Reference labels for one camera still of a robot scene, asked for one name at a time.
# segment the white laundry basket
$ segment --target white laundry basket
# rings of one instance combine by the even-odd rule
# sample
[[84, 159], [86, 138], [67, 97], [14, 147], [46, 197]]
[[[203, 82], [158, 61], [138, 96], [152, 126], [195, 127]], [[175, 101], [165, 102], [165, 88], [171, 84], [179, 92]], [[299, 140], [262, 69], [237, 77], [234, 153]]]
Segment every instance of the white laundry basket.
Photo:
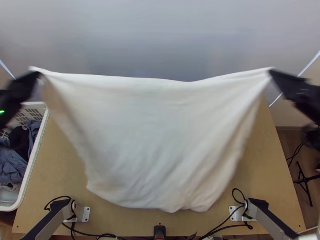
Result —
[[[44, 102], [24, 102], [20, 111], [7, 124], [9, 128], [25, 126], [27, 120], [42, 121], [38, 135], [34, 141], [33, 149], [30, 154], [29, 162], [26, 167], [21, 186], [13, 192], [0, 188], [0, 211], [12, 211], [22, 203], [24, 193], [26, 192], [29, 178], [32, 172], [33, 164], [38, 154], [42, 135], [48, 120], [49, 111]], [[10, 132], [7, 129], [0, 131], [0, 137], [8, 136]]]

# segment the white wall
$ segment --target white wall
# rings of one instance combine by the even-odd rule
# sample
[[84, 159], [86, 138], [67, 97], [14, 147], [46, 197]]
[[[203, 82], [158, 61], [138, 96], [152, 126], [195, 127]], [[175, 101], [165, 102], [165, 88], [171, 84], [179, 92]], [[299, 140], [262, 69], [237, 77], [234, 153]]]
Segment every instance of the white wall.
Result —
[[[318, 0], [2, 0], [0, 58], [52, 71], [193, 81], [320, 50]], [[274, 87], [266, 91], [271, 102]]]

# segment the wooden table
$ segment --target wooden table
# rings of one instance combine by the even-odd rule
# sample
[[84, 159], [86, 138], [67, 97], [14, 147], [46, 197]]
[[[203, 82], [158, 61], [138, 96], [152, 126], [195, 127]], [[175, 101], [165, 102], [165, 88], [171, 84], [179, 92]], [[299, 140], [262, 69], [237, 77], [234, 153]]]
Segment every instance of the wooden table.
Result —
[[[295, 231], [305, 225], [289, 169], [265, 102], [260, 106], [250, 138], [238, 169], [219, 200], [204, 213], [181, 210], [174, 214], [161, 210], [123, 208], [111, 204], [86, 189], [84, 166], [72, 144], [49, 117], [40, 150], [33, 167], [23, 203], [18, 208], [13, 232], [28, 232], [47, 214], [43, 207], [51, 199], [69, 195], [81, 206], [90, 206], [87, 223], [77, 223], [76, 229], [93, 234], [105, 232], [117, 236], [152, 236], [153, 227], [165, 225], [168, 236], [201, 236], [220, 224], [228, 215], [228, 207], [237, 205], [231, 191], [237, 187], [246, 197], [269, 202], [269, 209]], [[237, 224], [228, 221], [226, 225]], [[257, 222], [254, 228], [229, 228], [221, 235], [263, 234]], [[55, 234], [69, 235], [60, 226]]]

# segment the white cloth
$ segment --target white cloth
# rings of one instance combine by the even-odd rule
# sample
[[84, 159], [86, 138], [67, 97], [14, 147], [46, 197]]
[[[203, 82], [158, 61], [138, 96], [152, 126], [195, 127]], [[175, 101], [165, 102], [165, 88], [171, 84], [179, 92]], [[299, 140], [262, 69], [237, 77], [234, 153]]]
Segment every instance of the white cloth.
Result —
[[203, 212], [222, 194], [269, 68], [196, 82], [44, 74], [50, 114], [76, 147], [87, 188], [112, 203]]

